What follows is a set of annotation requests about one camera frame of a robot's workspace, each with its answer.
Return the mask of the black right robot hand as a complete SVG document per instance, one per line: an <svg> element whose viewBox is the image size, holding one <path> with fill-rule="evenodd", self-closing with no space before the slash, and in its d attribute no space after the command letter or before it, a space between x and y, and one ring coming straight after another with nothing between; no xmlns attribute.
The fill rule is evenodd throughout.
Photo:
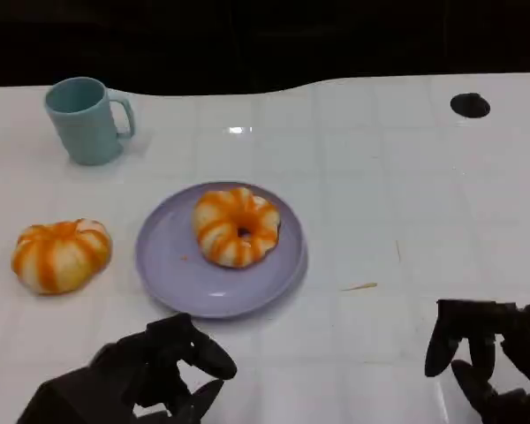
<svg viewBox="0 0 530 424"><path fill-rule="evenodd" d="M425 376L450 367L483 423L530 423L530 394L505 393L489 383L496 364L496 336L506 357L530 381L530 304L439 299L425 358Z"/></svg>

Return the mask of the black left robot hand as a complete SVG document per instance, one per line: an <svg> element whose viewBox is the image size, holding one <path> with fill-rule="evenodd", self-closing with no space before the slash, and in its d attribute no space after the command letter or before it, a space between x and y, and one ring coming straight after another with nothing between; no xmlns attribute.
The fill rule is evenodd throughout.
<svg viewBox="0 0 530 424"><path fill-rule="evenodd" d="M213 379L191 392L180 375L180 361ZM224 382L238 371L227 351L185 313L151 322L142 332L106 344L89 367L131 411L131 423L200 423ZM164 406L160 412L133 412L136 405L158 404Z"/></svg>

